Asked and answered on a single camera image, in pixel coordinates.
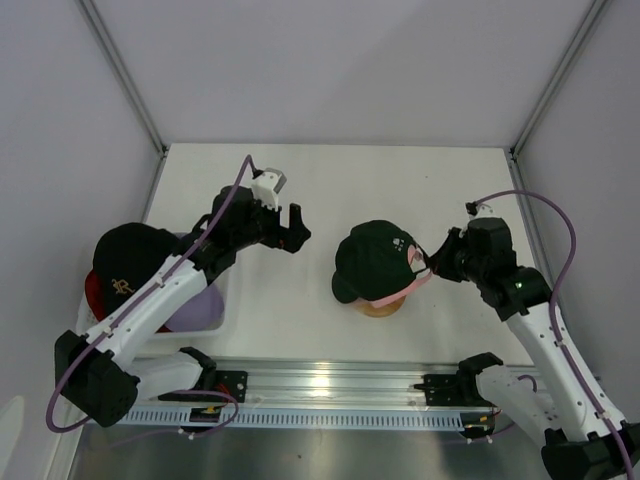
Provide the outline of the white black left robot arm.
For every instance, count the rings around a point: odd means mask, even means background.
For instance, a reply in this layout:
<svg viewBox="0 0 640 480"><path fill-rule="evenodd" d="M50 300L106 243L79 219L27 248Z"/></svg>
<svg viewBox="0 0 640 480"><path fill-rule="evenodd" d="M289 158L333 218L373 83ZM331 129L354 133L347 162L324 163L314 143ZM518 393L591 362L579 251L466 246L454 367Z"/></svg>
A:
<svg viewBox="0 0 640 480"><path fill-rule="evenodd" d="M192 298L205 291L256 244L298 252L310 239L300 205L289 206L282 225L272 188L231 185L203 215L137 292L103 321L78 335L64 332L54 344L55 389L46 410L47 426L62 432L53 411L63 396L87 420L111 427L136 401L162 395L209 398L216 388L214 362L186 347L158 361L134 361L139 349Z"/></svg>

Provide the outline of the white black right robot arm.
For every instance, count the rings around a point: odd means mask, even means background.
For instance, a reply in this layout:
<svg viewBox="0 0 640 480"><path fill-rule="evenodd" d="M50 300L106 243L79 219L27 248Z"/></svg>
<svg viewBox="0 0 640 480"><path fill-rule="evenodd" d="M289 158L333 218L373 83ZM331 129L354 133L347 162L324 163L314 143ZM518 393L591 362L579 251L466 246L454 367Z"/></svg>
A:
<svg viewBox="0 0 640 480"><path fill-rule="evenodd" d="M601 388L569 335L542 274L518 264L506 222L476 216L449 230L428 261L438 277L470 282L526 350L545 387L526 386L493 354L459 365L457 395L501 409L537 445L553 479L631 479L639 426Z"/></svg>

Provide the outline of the dark green cap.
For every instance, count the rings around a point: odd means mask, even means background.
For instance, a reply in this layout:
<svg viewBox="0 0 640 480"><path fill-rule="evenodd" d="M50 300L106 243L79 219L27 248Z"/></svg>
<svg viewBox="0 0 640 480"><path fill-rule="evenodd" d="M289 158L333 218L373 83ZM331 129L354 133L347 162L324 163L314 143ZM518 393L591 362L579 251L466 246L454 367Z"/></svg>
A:
<svg viewBox="0 0 640 480"><path fill-rule="evenodd" d="M341 304L379 309L410 295L431 276L428 256L408 232L387 220L371 220L353 227L340 242L331 289Z"/></svg>

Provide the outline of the black cap gold logo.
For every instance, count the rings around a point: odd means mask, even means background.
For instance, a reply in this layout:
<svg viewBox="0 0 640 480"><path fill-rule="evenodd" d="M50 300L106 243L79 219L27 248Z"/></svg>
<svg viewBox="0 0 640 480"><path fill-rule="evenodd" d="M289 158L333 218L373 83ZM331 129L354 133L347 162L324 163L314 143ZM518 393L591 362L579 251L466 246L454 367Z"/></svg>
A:
<svg viewBox="0 0 640 480"><path fill-rule="evenodd" d="M143 223L123 224L99 239L91 270L111 273L117 269L131 269L150 273L152 277L177 243L178 237L167 230Z"/></svg>

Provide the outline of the pink cap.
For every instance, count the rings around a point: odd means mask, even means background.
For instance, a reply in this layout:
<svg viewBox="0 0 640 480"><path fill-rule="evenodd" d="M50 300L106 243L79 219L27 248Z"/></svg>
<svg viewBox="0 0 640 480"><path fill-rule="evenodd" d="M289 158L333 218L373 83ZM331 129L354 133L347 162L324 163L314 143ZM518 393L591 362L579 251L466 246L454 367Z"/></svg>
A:
<svg viewBox="0 0 640 480"><path fill-rule="evenodd" d="M353 287L356 298L349 305L369 302L380 307L401 297L407 298L431 277L423 249L415 243L407 243L404 250L384 253L380 260L374 258L365 261L364 273Z"/></svg>

